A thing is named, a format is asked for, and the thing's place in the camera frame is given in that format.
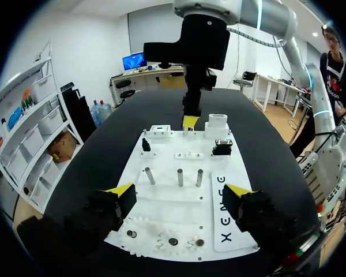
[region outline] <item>gear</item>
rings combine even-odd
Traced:
[[[119,240],[125,251],[129,251],[131,255],[136,254],[137,257],[147,255],[153,250],[151,237],[145,230],[148,224],[147,218],[127,218],[122,227],[119,229]]]
[[[161,232],[156,241],[156,250],[165,252],[172,256],[182,255],[189,252],[192,244],[189,244],[187,236],[168,230]]]

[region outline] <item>glasses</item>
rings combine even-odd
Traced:
[[[333,38],[333,37],[331,37],[331,36],[328,36],[328,35],[325,35],[325,36],[324,36],[324,39],[325,39],[326,41],[330,41],[330,42],[333,42],[333,43],[338,43],[338,42],[339,42],[337,39],[335,39],[335,38]]]

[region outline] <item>desk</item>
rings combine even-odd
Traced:
[[[175,73],[175,72],[184,72],[184,69],[182,67],[174,67],[174,68],[168,68],[168,69],[155,69],[155,70],[145,70],[142,72],[127,72],[124,73],[121,76],[111,78],[111,84],[112,84],[112,97],[115,104],[118,104],[121,99],[119,98],[118,90],[115,87],[116,81],[121,81],[133,77],[141,77],[141,76],[148,76],[148,75],[160,75],[160,74],[169,74],[169,73]]]
[[[258,101],[258,84],[259,84],[259,79],[263,79],[263,80],[266,80],[268,82],[268,86],[266,88],[266,94],[265,94],[265,99],[264,99],[264,104],[261,104],[259,101]],[[296,115],[296,112],[297,112],[297,109],[298,109],[298,106],[299,106],[299,102],[296,102],[296,106],[294,107],[294,110],[291,111],[287,106],[286,106],[286,103],[287,103],[287,98],[288,98],[288,94],[289,94],[289,90],[293,90],[293,91],[297,91],[299,94],[300,93],[304,93],[304,91],[302,91],[301,89],[297,88],[297,87],[294,87],[293,85],[288,85],[288,84],[285,84],[284,82],[281,82],[281,81],[278,81],[278,80],[275,80],[275,79],[272,79],[272,78],[269,78],[269,77],[266,77],[266,76],[263,76],[263,75],[259,75],[257,74],[256,75],[256,78],[255,78],[255,88],[254,88],[254,93],[253,93],[253,100],[254,100],[254,103],[256,105],[258,105],[263,112],[265,112],[266,110],[266,105],[268,104],[268,101],[269,101],[269,95],[270,95],[270,90],[272,88],[272,84],[275,84],[276,86],[284,86],[286,87],[286,92],[285,92],[285,95],[283,97],[283,100],[280,100],[280,99],[275,99],[274,101],[277,101],[279,103],[283,103],[282,107],[288,111],[290,114],[292,114],[292,117],[295,117]]]
[[[69,164],[45,210],[60,226],[63,217],[84,204],[91,192],[117,186],[129,156],[143,129],[170,124],[180,130],[182,98],[187,89],[158,89],[137,93],[114,111],[87,140]],[[201,118],[195,130],[204,130],[209,113],[228,115],[228,124],[246,166],[251,187],[264,190],[276,207],[293,215],[306,226],[319,228],[314,199],[294,156],[277,130],[251,101],[239,91],[216,89],[202,91]],[[236,272],[236,276],[266,276],[273,258],[261,249],[247,256],[203,263],[176,263],[131,256],[108,243],[83,263],[95,270],[123,276],[198,276]]]

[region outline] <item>person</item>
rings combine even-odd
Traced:
[[[334,122],[337,126],[346,115],[346,63],[340,52],[340,39],[336,31],[324,25],[322,32],[329,52],[321,55],[320,71],[332,107]],[[290,146],[295,158],[302,154],[314,137],[314,117],[311,114],[300,135]]]

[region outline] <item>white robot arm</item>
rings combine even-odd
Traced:
[[[319,68],[305,65],[294,38],[296,14],[276,0],[175,0],[174,12],[185,17],[203,14],[227,25],[241,23],[287,41],[283,46],[297,86],[309,87],[315,120],[314,151],[300,167],[315,203],[325,215],[346,198],[346,132],[338,136],[332,107]]]

